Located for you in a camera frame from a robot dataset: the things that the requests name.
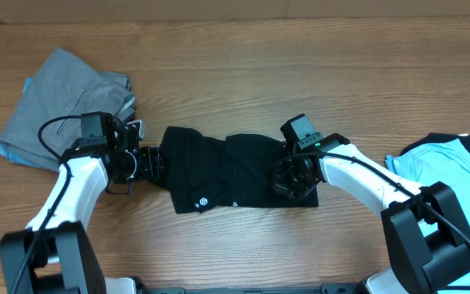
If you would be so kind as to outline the black polo shirt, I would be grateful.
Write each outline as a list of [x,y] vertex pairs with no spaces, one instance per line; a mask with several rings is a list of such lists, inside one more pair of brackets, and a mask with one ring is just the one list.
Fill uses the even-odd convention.
[[236,134],[224,140],[185,127],[168,127],[159,146],[162,175],[178,214],[214,207],[318,207],[313,189],[300,200],[276,193],[268,183],[274,163],[286,156],[279,140]]

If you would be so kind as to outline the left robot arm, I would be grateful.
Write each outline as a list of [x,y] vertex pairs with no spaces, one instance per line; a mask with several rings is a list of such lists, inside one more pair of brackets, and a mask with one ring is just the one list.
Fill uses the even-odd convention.
[[104,276],[86,230],[110,184],[131,186],[162,175],[157,147],[142,147],[144,123],[105,112],[79,114],[81,134],[62,154],[58,179],[25,229],[4,234],[0,261],[10,293],[131,293],[148,291],[137,277]]

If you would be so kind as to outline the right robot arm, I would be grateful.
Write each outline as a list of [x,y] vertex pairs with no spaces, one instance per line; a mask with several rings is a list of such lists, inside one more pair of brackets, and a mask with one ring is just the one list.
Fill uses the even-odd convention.
[[339,133],[323,136],[305,114],[285,122],[281,132],[287,156],[274,164],[275,192],[300,200],[326,182],[382,222],[390,266],[359,282],[356,293],[470,291],[470,226],[451,187],[398,176]]

